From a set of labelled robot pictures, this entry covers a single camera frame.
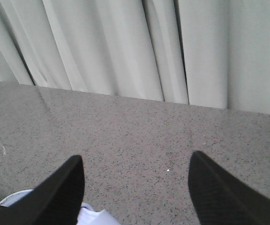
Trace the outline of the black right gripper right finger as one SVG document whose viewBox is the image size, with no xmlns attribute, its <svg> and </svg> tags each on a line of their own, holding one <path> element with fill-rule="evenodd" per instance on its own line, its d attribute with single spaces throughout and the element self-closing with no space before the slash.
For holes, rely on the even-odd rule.
<svg viewBox="0 0 270 225">
<path fill-rule="evenodd" d="M 194 151 L 190 158 L 188 187 L 203 225 L 270 225 L 270 199 L 202 151 Z"/>
</svg>

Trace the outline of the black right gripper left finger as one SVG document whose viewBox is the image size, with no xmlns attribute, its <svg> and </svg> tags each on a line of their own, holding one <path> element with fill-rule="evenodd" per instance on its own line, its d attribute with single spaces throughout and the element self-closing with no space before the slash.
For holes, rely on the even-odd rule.
<svg viewBox="0 0 270 225">
<path fill-rule="evenodd" d="M 0 225 L 75 225 L 84 196 L 80 155 L 71 156 L 29 194 L 0 206 Z"/>
</svg>

